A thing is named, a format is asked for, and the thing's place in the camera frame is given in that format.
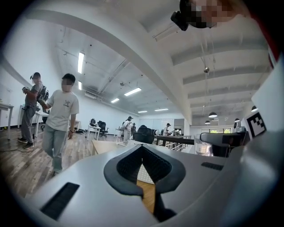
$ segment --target ceiling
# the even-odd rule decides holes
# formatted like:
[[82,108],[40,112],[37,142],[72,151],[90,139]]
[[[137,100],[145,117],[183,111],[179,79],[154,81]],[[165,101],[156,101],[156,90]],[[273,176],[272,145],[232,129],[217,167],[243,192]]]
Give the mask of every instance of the ceiling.
[[[271,70],[267,43],[250,18],[236,16],[211,29],[189,26],[181,31],[170,20],[171,13],[178,10],[178,0],[86,1],[108,4],[144,27],[171,58],[173,76],[182,85],[193,118],[206,117],[211,111],[222,116],[241,113]],[[75,74],[84,89],[108,102],[118,97],[121,100],[114,105],[133,113],[157,108],[179,111],[131,59],[78,31],[61,25],[55,25],[55,31],[62,71]],[[77,73],[80,51],[86,54],[82,74]],[[142,91],[124,97],[136,87]]]

